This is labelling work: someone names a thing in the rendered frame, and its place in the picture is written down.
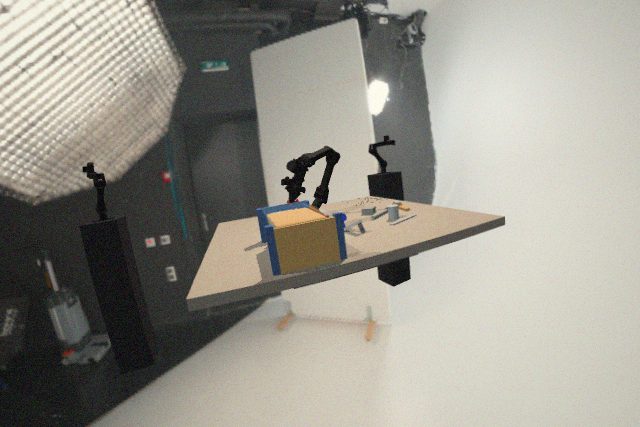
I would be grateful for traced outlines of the clear-panelled rack with blue frame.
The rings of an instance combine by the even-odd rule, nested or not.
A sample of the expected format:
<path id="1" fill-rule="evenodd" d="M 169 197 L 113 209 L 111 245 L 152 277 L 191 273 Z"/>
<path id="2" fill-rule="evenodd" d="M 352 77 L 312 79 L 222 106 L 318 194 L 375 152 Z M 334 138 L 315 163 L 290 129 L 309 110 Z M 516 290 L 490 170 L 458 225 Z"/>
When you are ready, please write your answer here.
<path id="1" fill-rule="evenodd" d="M 309 201 L 257 210 L 273 276 L 347 259 L 342 213 Z"/>

